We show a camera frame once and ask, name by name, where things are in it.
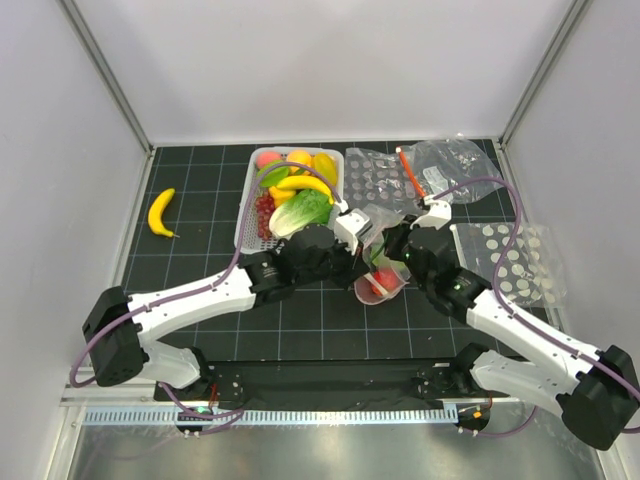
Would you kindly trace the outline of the red apple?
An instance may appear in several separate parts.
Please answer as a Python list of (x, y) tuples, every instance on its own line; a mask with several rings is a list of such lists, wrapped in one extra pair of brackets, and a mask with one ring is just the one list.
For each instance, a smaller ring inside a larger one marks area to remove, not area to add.
[(391, 267), (380, 268), (373, 274), (373, 279), (375, 284), (372, 286), (372, 291), (378, 296), (392, 293), (404, 284), (403, 279)]

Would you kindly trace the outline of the pink zipper clear bag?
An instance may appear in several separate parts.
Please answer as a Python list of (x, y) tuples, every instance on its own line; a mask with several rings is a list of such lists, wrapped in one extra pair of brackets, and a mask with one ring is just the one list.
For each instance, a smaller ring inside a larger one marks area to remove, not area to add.
[(375, 306), (396, 297), (410, 279), (408, 268), (389, 259), (384, 246), (383, 231), (398, 226), (403, 217), (375, 204), (366, 205), (363, 213), (371, 221), (371, 229), (364, 234), (362, 252), (370, 272), (355, 281), (354, 291), (361, 303)]

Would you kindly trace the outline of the long yellow banana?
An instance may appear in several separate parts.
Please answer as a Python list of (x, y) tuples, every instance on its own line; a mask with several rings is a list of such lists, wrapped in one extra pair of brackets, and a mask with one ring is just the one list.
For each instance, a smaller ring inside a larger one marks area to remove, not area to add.
[(163, 215), (171, 203), (176, 190), (174, 188), (168, 188), (162, 191), (156, 199), (152, 202), (148, 214), (147, 224), (154, 235), (162, 236), (166, 238), (178, 238), (178, 235), (169, 230), (163, 220)]

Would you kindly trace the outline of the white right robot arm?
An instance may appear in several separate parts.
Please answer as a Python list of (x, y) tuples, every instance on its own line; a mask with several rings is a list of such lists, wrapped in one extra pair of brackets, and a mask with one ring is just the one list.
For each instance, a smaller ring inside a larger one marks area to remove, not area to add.
[(639, 410), (639, 381), (631, 356), (600, 349), (553, 328), (500, 296), (484, 278), (457, 265), (446, 228), (410, 222), (383, 232), (385, 253), (402, 262), (440, 313), (481, 331), (521, 355), (514, 361), (481, 345), (465, 347), (450, 372), (463, 396), (480, 389), (505, 393), (558, 416), (586, 445), (601, 451)]

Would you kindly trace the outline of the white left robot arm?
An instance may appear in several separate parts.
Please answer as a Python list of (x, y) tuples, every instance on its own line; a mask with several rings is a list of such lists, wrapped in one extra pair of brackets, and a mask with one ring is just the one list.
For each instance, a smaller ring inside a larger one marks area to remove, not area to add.
[(82, 327), (83, 358), (101, 387), (135, 377), (165, 383), (190, 400), (208, 395), (212, 379), (203, 354), (163, 343), (166, 335), (220, 315), (255, 310), (296, 289), (330, 280), (341, 288), (367, 273), (360, 238), (365, 226), (346, 218), (333, 227), (311, 224), (279, 249), (248, 255), (228, 269), (160, 292), (102, 292)]

